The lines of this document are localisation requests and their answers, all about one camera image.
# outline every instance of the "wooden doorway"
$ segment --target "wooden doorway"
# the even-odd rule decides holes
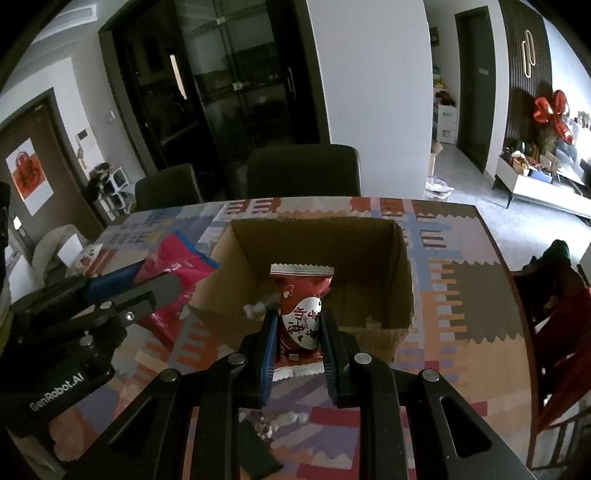
[[[460,47],[458,148],[484,171],[495,116],[496,64],[488,7],[456,14]]]
[[[0,180],[10,185],[10,217],[19,218],[33,245],[67,224],[95,240],[103,226],[74,177],[68,160],[73,152],[52,95],[42,93],[0,125]]]

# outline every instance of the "wall light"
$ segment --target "wall light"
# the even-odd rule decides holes
[[[181,80],[181,74],[178,70],[177,56],[174,53],[170,56],[170,63],[173,65],[174,78],[177,81],[178,91],[181,92],[181,95],[183,95],[183,98],[186,100],[187,94],[184,91],[183,81]]]

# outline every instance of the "black chair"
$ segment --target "black chair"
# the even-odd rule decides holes
[[[201,203],[193,167],[184,163],[153,173],[135,184],[136,212]]]
[[[248,196],[361,195],[359,155],[348,145],[281,145],[255,150],[248,159]]]

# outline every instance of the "patterned tablecloth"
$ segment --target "patterned tablecloth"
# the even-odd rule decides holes
[[[415,320],[398,348],[394,368],[440,371],[525,461],[532,395],[524,331],[506,267],[475,207],[441,202],[309,197],[208,203],[133,214],[108,228],[94,271],[107,273],[143,259],[172,231],[210,254],[224,227],[238,218],[365,216],[393,219],[403,228],[411,262]],[[115,377],[74,407],[87,448],[161,370],[207,368],[229,353],[187,311],[172,352],[133,325],[113,357]],[[272,479],[358,477],[359,412],[337,410],[324,375],[276,382],[267,413],[305,411],[305,424],[284,426],[273,453],[284,464]],[[415,478],[405,418],[408,466]]]

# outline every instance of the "glass door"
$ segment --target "glass door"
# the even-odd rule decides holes
[[[236,197],[252,150],[295,143],[271,21],[262,0],[176,0],[200,100]]]
[[[204,201],[227,197],[227,179],[193,84],[173,0],[118,27],[134,113],[159,170],[189,163]]]

